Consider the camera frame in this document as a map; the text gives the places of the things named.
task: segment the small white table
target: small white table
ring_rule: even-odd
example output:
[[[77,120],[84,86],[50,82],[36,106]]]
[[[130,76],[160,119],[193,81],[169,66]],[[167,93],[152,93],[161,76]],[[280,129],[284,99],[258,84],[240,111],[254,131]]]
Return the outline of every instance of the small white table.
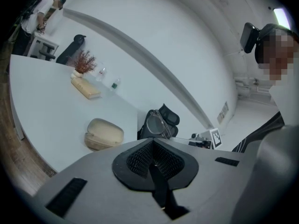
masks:
[[[137,140],[137,109],[110,95],[86,99],[72,84],[74,68],[26,56],[10,59],[10,89],[14,122],[43,160],[60,172],[92,151],[84,134],[93,118],[105,119],[124,131],[124,141]],[[86,76],[104,94],[108,88]]]
[[[31,44],[29,52],[27,54],[28,57],[30,57],[32,55],[37,42],[47,43],[49,45],[52,45],[54,47],[54,50],[51,51],[51,54],[52,55],[55,54],[59,44],[57,42],[55,42],[51,36],[49,36],[48,34],[42,34],[40,32],[33,33],[33,36],[34,36],[33,42]]]

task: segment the water bottle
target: water bottle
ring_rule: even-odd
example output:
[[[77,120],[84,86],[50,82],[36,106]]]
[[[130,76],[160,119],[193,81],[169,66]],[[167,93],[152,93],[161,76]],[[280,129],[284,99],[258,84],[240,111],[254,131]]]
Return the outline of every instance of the water bottle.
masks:
[[[112,86],[110,87],[110,90],[114,91],[116,88],[120,85],[121,79],[118,78],[116,81],[113,82]]]
[[[98,75],[96,76],[95,80],[96,81],[102,81],[105,77],[106,74],[106,68],[104,67],[103,69],[101,69],[98,73]]]

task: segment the book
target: book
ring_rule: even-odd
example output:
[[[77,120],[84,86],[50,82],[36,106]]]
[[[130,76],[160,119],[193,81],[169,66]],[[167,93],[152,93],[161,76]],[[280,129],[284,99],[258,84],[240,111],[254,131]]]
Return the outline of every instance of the book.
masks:
[[[71,83],[88,99],[100,97],[101,92],[84,78],[75,77]]]

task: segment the vase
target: vase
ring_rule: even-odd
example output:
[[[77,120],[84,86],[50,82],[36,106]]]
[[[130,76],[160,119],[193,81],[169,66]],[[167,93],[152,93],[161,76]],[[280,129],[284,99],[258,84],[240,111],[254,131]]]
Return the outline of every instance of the vase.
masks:
[[[75,78],[75,77],[77,77],[77,78],[82,78],[82,77],[83,77],[83,74],[77,72],[76,70],[73,70],[73,72],[71,73],[71,79],[73,79],[73,78]]]

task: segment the ceiling light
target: ceiling light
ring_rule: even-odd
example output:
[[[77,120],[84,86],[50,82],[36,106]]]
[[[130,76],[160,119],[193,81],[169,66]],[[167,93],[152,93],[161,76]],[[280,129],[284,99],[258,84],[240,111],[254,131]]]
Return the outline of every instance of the ceiling light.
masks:
[[[288,28],[290,30],[290,25],[285,15],[285,11],[282,8],[276,8],[274,9],[274,13],[279,25],[284,26],[285,28]]]

